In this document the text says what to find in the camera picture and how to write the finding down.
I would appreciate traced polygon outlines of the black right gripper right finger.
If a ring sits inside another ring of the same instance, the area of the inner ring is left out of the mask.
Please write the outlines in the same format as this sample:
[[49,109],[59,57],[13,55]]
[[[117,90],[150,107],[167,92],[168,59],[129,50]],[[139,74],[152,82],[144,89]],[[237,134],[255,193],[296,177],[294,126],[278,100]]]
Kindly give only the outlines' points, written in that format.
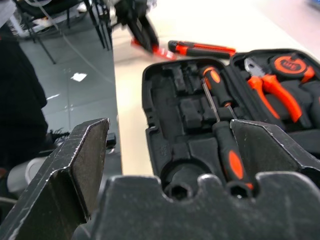
[[264,172],[296,172],[320,184],[320,144],[307,134],[287,134],[279,126],[260,121],[232,120],[230,128],[250,179]]

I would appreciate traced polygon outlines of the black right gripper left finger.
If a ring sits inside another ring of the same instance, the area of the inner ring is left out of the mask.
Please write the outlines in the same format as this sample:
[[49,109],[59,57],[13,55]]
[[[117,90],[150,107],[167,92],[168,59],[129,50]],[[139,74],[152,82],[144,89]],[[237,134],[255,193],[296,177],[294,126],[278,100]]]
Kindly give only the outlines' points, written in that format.
[[50,154],[0,225],[2,240],[70,240],[97,205],[108,118],[77,125]]

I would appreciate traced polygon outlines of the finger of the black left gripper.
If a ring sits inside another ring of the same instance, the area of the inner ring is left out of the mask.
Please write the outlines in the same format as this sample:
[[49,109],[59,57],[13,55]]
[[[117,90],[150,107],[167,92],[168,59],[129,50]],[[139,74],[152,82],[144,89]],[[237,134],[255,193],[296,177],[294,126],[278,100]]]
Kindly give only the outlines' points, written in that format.
[[142,35],[142,31],[141,31],[142,25],[140,23],[140,18],[130,19],[128,21],[127,25],[129,27],[130,31],[132,32],[134,38],[145,49],[145,47],[143,46],[143,35]]
[[153,47],[159,47],[158,35],[146,15],[140,18],[140,23],[144,48],[153,50]]

